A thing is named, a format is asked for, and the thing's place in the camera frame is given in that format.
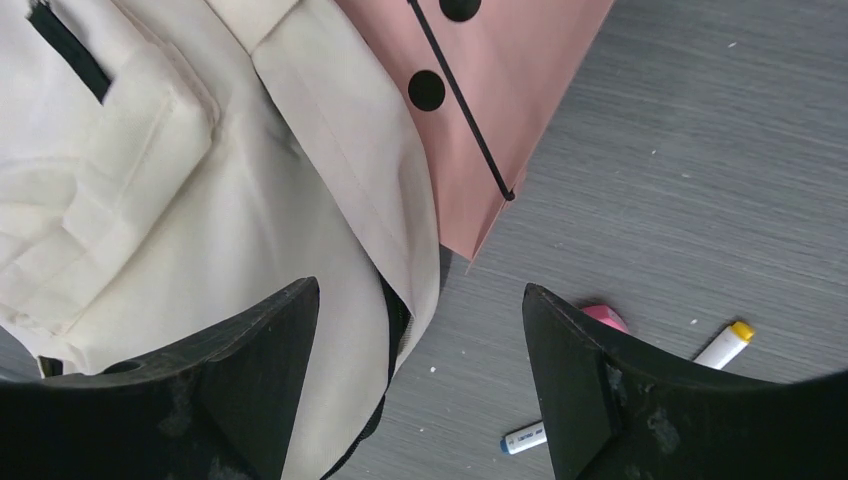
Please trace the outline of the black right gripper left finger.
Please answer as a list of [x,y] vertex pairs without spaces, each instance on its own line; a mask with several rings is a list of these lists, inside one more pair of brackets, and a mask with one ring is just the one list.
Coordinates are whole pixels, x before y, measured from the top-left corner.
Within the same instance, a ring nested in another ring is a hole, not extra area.
[[299,279],[98,375],[1,386],[5,479],[278,479],[319,312]]

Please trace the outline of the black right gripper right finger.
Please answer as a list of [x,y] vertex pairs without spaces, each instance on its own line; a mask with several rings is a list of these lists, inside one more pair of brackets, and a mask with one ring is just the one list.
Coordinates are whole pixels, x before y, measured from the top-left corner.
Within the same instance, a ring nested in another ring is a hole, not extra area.
[[773,383],[605,326],[528,284],[522,317],[559,479],[843,479],[847,375]]

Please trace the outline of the beige canvas backpack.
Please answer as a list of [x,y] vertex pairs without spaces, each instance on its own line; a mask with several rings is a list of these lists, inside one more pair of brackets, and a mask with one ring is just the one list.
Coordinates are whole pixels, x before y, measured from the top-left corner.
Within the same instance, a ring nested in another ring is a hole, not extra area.
[[333,1],[5,1],[1,324],[98,374],[313,277],[285,479],[333,475],[436,310],[422,142]]

